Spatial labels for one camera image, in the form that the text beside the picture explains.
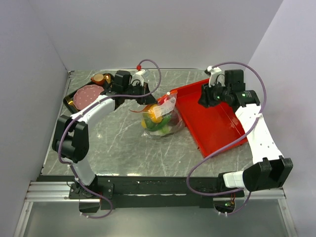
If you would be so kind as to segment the red toy bell pepper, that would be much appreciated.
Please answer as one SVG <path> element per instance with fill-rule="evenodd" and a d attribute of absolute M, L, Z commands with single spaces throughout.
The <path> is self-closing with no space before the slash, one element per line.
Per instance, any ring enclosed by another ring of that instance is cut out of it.
<path fill-rule="evenodd" d="M 165 103 L 168 99 L 170 99 L 170 96 L 165 94 L 163 95 L 162 97 L 160 97 L 157 102 L 158 102 L 158 105 L 162 105 L 163 103 Z"/>

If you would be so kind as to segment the yellow toy mango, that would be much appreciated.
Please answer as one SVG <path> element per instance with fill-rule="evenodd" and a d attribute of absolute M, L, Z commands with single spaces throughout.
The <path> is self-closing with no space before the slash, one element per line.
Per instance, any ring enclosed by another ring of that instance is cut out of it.
<path fill-rule="evenodd" d="M 150 119 L 153 123 L 160 123 L 162 122 L 163 116 L 156 112 L 155 107 L 159 109 L 159 105 L 157 104 L 150 105 L 149 108 L 143 112 L 143 116 Z"/>

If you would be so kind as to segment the clear zip top bag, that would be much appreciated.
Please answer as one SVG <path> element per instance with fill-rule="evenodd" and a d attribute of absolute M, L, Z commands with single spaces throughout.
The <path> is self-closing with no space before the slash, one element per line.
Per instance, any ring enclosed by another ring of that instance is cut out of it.
<path fill-rule="evenodd" d="M 146 105 L 140 111 L 141 125 L 144 135 L 150 137 L 165 137 L 184 128 L 185 123 L 176 108 L 178 91 L 174 90 L 158 98 L 155 104 Z"/>

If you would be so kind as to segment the orange green toy mango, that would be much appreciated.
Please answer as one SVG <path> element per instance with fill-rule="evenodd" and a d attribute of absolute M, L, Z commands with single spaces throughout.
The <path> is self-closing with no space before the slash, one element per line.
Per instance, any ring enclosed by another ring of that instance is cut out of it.
<path fill-rule="evenodd" d="M 165 125 L 169 123 L 170 120 L 171 118 L 163 118 L 160 123 L 154 123 L 150 119 L 143 118 L 141 120 L 141 125 L 143 126 L 144 129 L 154 132 L 154 131 L 161 130 Z"/>

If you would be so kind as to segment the dark purple toy onion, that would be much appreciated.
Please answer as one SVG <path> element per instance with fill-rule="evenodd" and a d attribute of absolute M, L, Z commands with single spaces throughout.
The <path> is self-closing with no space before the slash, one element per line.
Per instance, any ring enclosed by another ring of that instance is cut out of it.
<path fill-rule="evenodd" d="M 170 120 L 170 124 L 172 126 L 176 126 L 181 121 L 181 116 L 178 113 L 172 114 L 172 118 Z"/>

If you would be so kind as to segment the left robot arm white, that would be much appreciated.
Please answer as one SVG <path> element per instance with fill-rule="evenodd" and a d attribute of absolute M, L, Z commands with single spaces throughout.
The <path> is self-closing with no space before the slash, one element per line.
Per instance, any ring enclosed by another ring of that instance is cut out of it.
<path fill-rule="evenodd" d="M 118 70 L 115 75 L 104 74 L 100 85 L 92 80 L 73 95 L 77 113 L 62 115 L 57 120 L 52 148 L 58 153 L 60 162 L 71 167 L 75 181 L 82 184 L 80 192 L 86 198 L 93 198 L 98 193 L 97 176 L 86 158 L 89 134 L 101 119 L 125 100 L 136 100 L 140 105 L 156 102 L 144 81 L 146 73 L 144 69 L 139 69 L 134 75 Z"/>

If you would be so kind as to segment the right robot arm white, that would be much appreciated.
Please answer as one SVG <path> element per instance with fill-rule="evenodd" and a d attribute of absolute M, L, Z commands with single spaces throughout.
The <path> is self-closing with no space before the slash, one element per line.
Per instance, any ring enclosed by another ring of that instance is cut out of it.
<path fill-rule="evenodd" d="M 205 72 L 210 78 L 201 87 L 199 104 L 209 108 L 224 102 L 233 109 L 247 135 L 253 161 L 253 165 L 244 171 L 220 174 L 217 193 L 227 197 L 234 188 L 251 192 L 281 188 L 293 168 L 293 162 L 284 158 L 276 146 L 261 112 L 263 104 L 254 90 L 245 88 L 243 70 L 222 71 L 209 66 Z"/>

